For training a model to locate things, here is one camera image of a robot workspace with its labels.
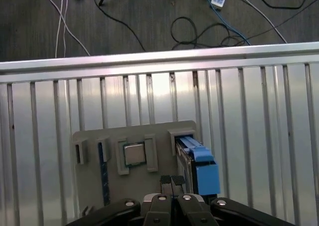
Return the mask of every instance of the silver metal railing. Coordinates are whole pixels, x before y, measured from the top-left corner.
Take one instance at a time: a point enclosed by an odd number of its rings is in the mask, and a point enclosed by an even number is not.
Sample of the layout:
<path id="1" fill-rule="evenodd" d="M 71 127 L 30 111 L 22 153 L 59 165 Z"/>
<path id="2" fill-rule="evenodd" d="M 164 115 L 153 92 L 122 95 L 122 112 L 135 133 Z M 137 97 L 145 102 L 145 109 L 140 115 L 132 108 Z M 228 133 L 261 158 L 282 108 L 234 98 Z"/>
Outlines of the silver metal railing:
<path id="1" fill-rule="evenodd" d="M 0 63 L 0 224 L 78 215 L 70 136 L 193 120 L 222 196 L 317 225 L 319 42 Z"/>

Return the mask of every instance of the metal bar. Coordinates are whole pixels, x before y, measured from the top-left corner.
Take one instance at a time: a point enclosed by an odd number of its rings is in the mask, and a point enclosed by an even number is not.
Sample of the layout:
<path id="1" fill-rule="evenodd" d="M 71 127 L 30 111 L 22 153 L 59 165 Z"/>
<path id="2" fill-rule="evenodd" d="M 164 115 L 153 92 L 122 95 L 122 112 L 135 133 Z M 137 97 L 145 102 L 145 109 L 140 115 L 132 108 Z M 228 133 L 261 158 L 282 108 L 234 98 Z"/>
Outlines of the metal bar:
<path id="1" fill-rule="evenodd" d="M 155 124 L 154 94 L 152 75 L 146 75 L 147 99 L 149 105 L 150 124 Z"/>
<path id="2" fill-rule="evenodd" d="M 61 225 L 67 224 L 67 212 L 65 204 L 65 190 L 64 190 L 64 176 L 63 176 L 63 154 L 62 154 L 62 138 L 61 138 L 61 122 L 60 122 L 60 109 L 59 109 L 59 84 L 57 81 L 53 82 L 53 99 L 54 99 L 54 112 L 55 112 L 55 130 L 57 139 L 57 164 L 60 181 L 60 207 L 61 207 Z"/>
<path id="3" fill-rule="evenodd" d="M 263 103 L 264 103 L 265 134 L 266 134 L 265 140 L 266 140 L 266 147 L 267 147 L 270 208 L 271 208 L 272 216 L 277 217 L 273 149 L 272 149 L 272 143 L 271 143 L 272 136 L 271 136 L 271 126 L 270 126 L 270 113 L 269 113 L 268 82 L 266 77 L 266 69 L 264 67 L 261 68 L 261 77 L 262 77 L 262 92 L 263 92 Z"/>
<path id="4" fill-rule="evenodd" d="M 225 126 L 225 112 L 224 112 L 224 96 L 222 91 L 220 71 L 216 71 L 216 90 L 217 90 L 218 112 L 219 112 L 220 141 L 221 141 L 222 158 L 223 158 L 224 190 L 225 190 L 225 196 L 229 197 L 230 189 L 229 189 L 229 171 L 228 171 L 226 126 Z"/>
<path id="5" fill-rule="evenodd" d="M 173 121 L 178 121 L 178 111 L 177 111 L 177 94 L 176 94 L 176 80 L 175 80 L 175 73 L 169 73 L 169 88 L 170 88 L 170 100 L 171 100 L 171 107 L 172 107 L 172 116 Z"/>
<path id="6" fill-rule="evenodd" d="M 40 153 L 39 153 L 39 135 L 38 135 L 38 122 L 36 111 L 36 95 L 35 84 L 30 83 L 30 96 L 31 96 L 31 114 L 32 114 L 32 127 L 33 127 L 33 150 L 34 150 L 34 170 L 35 170 L 35 185 L 36 185 L 36 198 L 37 198 L 37 214 L 38 224 L 44 224 L 43 218 L 43 200 L 42 200 L 42 186 L 41 186 L 41 172 L 40 172 Z"/>
<path id="7" fill-rule="evenodd" d="M 317 201 L 317 198 L 319 197 L 318 146 L 317 146 L 317 136 L 316 136 L 313 84 L 312 84 L 312 75 L 311 75 L 311 69 L 309 64 L 305 65 L 305 70 L 306 70 L 306 86 L 307 86 L 307 99 L 308 99 L 308 111 L 309 111 L 310 138 L 311 138 L 311 152 L 312 152 L 313 171 L 314 171 L 314 187 L 315 187 L 316 208 L 317 208 L 317 222 L 319 222 L 319 205 Z"/>
<path id="8" fill-rule="evenodd" d="M 18 197 L 18 173 L 16 165 L 16 145 L 15 145 L 15 130 L 14 130 L 14 112 L 13 112 L 13 96 L 12 85 L 7 86 L 7 103 L 8 103 L 8 123 L 9 123 L 9 145 L 10 159 L 12 170 L 12 199 L 13 199 L 13 222 L 14 226 L 20 226 L 20 209 Z"/>
<path id="9" fill-rule="evenodd" d="M 107 121 L 107 107 L 106 107 L 106 89 L 105 89 L 105 78 L 100 78 L 100 87 L 101 87 L 101 104 L 102 104 L 102 124 L 103 129 L 108 128 Z"/>
<path id="10" fill-rule="evenodd" d="M 238 70 L 239 74 L 239 86 L 241 97 L 241 112 L 242 112 L 242 129 L 244 140 L 244 154 L 245 154 L 245 167 L 246 167 L 246 184 L 247 184 L 247 203 L 249 207 L 253 207 L 253 180 L 251 172 L 251 156 L 250 156 L 250 142 L 248 132 L 248 118 L 247 118 L 247 103 L 246 103 L 246 91 L 244 82 L 243 69 Z"/>
<path id="11" fill-rule="evenodd" d="M 148 63 L 148 62 L 166 62 L 166 61 L 188 61 L 194 58 L 207 59 L 249 59 L 290 56 L 294 54 L 318 54 L 319 42 L 295 43 L 295 44 L 277 44 L 264 46 L 242 46 L 242 47 L 226 47 L 216 49 L 199 49 L 199 50 L 181 50 L 181 51 L 163 51 L 149 52 L 139 54 L 123 54 L 123 55 L 107 55 L 94 57 L 76 57 L 76 58 L 61 58 L 47 60 L 29 60 L 18 62 L 1 62 L 0 72 L 2 74 L 17 71 L 36 71 L 57 69 L 63 67 L 65 70 L 71 67 L 72 69 L 96 66 L 114 66 L 117 64 L 133 64 L 133 63 Z"/>
<path id="12" fill-rule="evenodd" d="M 293 130 L 293 117 L 291 109 L 291 93 L 288 76 L 287 66 L 283 66 L 284 70 L 284 84 L 285 84 L 285 97 L 286 97 L 286 111 L 287 111 L 287 125 L 288 125 L 288 140 L 290 147 L 290 167 L 291 167 L 291 180 L 293 187 L 293 204 L 295 212 L 295 223 L 301 225 L 300 221 L 300 209 L 298 199 L 298 183 L 297 183 L 297 169 L 296 169 L 296 156 L 295 156 L 295 142 L 294 142 L 294 130 Z"/>
<path id="13" fill-rule="evenodd" d="M 123 77 L 123 88 L 124 88 L 126 126 L 132 126 L 131 107 L 130 107 L 130 87 L 129 87 L 128 76 Z"/>
<path id="14" fill-rule="evenodd" d="M 212 69 L 230 69 L 230 68 L 243 68 L 255 67 L 260 62 L 263 65 L 278 65 L 278 64 L 295 64 L 306 62 L 319 61 L 319 55 L 295 55 L 295 56 L 280 56 L 280 57 L 267 57 L 267 58 L 252 58 L 252 59 L 210 59 L 203 60 L 199 56 L 194 61 L 176 61 L 176 62 L 163 62 L 160 67 L 157 63 L 140 63 L 140 64 L 119 64 L 112 66 L 105 66 L 99 64 L 98 67 L 90 67 L 90 64 L 82 65 L 82 68 L 77 68 L 77 65 L 72 65 L 70 68 L 59 67 L 49 68 L 45 70 L 39 68 L 37 71 L 21 71 L 11 72 L 0 70 L 1 75 L 0 83 L 10 82 L 25 82 L 37 80 L 54 80 L 54 79 L 72 79 L 72 78 L 91 78 L 102 76 L 119 76 L 130 74 L 153 74 L 153 73 L 167 73 L 167 72 L 180 72 L 180 71 L 194 71 L 194 70 L 212 70 Z"/>

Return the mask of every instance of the screw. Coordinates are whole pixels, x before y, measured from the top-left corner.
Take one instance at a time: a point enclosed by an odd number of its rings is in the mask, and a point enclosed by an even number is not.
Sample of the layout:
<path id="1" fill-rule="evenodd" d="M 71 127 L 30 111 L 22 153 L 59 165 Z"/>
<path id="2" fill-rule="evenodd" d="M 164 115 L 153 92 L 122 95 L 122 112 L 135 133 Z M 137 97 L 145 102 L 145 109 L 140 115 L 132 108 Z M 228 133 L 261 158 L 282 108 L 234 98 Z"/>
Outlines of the screw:
<path id="1" fill-rule="evenodd" d="M 185 200 L 190 200 L 190 199 L 191 199 L 191 196 L 189 196 L 189 195 L 184 195 L 184 196 L 183 196 L 183 199 L 185 199 Z"/>
<path id="2" fill-rule="evenodd" d="M 226 202 L 224 200 L 218 200 L 217 203 L 221 206 L 226 205 Z"/>
<path id="3" fill-rule="evenodd" d="M 125 205 L 126 205 L 126 206 L 133 206 L 133 205 L 134 205 L 134 202 L 128 201 L 128 202 L 125 203 Z"/>

